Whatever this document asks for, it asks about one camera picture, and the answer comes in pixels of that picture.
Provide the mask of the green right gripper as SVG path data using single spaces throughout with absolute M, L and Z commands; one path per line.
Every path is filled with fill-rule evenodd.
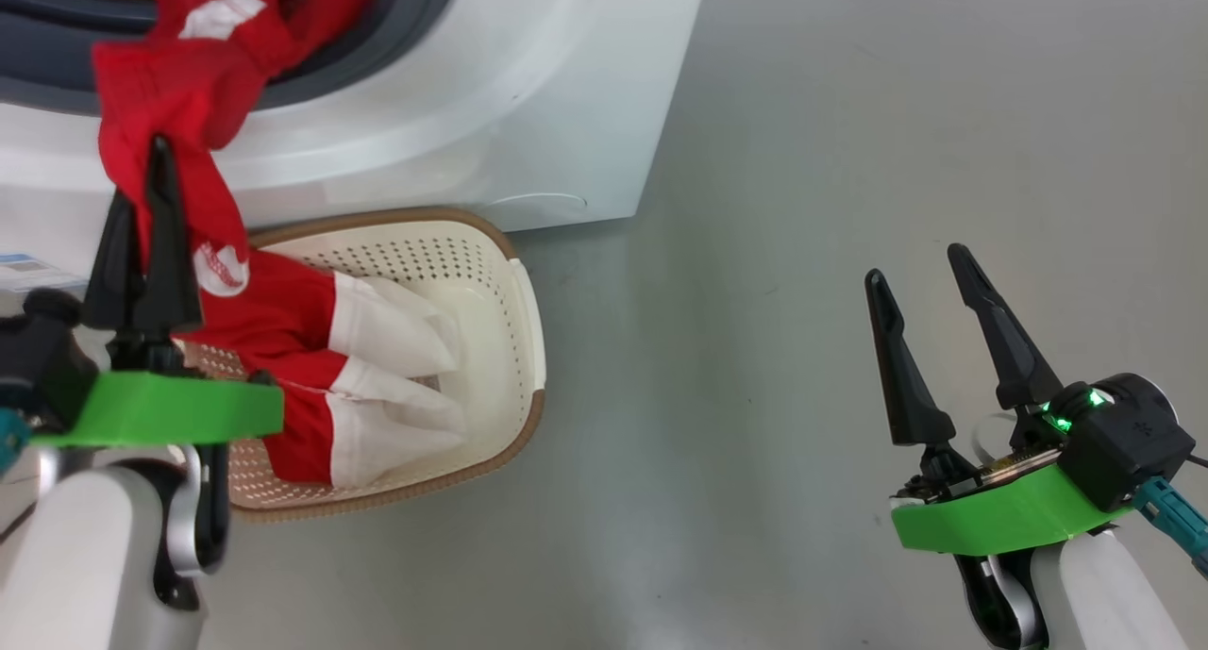
M 1063 383 L 969 246 L 949 244 L 948 262 L 964 304 L 978 317 L 1001 410 L 1051 401 Z M 881 269 L 864 275 L 864 296 L 893 443 L 949 443 L 956 426 L 933 401 L 905 341 L 898 298 Z M 1129 507 L 1096 507 L 1057 466 L 1058 457 L 1058 451 L 1036 454 L 1022 462 L 1026 474 L 947 501 L 894 499 L 890 520 L 898 539 L 905 549 L 933 555 L 988 557 L 1065 542 L 1129 513 Z

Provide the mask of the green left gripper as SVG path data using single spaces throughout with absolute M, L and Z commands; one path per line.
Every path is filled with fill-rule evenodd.
M 145 181 L 151 214 L 147 266 L 143 263 L 137 216 L 116 192 L 109 203 L 83 302 L 83 324 L 121 330 L 143 294 L 143 332 L 172 335 L 202 327 L 176 152 L 155 137 Z M 213 445 L 265 439 L 281 430 L 283 391 L 252 382 L 211 381 L 197 375 L 99 371 L 72 431 L 34 430 L 37 445 Z

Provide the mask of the red and white garment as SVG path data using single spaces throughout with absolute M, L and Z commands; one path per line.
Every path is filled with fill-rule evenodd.
M 254 249 L 214 159 L 271 79 L 342 36 L 371 0 L 156 0 L 135 42 L 93 48 L 99 156 L 150 246 L 155 138 L 176 157 L 203 323 L 187 341 L 234 354 L 284 391 L 265 440 L 275 477 L 358 488 L 466 443 L 464 410 L 426 385 L 453 375 L 453 320 L 385 277 L 342 275 Z

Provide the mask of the cream laundry basket brown rim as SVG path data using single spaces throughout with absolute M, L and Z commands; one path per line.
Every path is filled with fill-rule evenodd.
M 525 265 L 457 208 L 323 219 L 251 238 L 266 273 L 242 330 L 185 335 L 190 365 L 266 371 L 285 429 L 230 447 L 238 515 L 286 522 L 385 507 L 492 472 L 544 410 L 544 329 Z

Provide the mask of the white front-load washing machine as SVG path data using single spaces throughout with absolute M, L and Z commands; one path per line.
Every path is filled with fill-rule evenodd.
M 401 60 L 329 95 L 256 109 L 215 153 L 249 230 L 467 208 L 500 230 L 639 207 L 702 0 L 452 0 Z M 0 103 L 0 253 L 86 277 L 108 220 L 99 114 Z M 484 211 L 511 195 L 588 208 Z

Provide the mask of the blue energy label sticker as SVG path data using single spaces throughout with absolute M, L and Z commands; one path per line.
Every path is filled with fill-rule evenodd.
M 79 290 L 86 286 L 86 277 L 72 275 L 27 253 L 0 253 L 0 292 L 28 294 L 37 288 Z

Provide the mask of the round white filter cover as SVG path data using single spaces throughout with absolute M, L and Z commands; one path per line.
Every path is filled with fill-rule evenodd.
M 557 211 L 557 214 L 577 214 L 588 208 L 587 201 L 577 195 L 562 192 L 532 192 L 511 195 L 483 207 L 487 211 Z

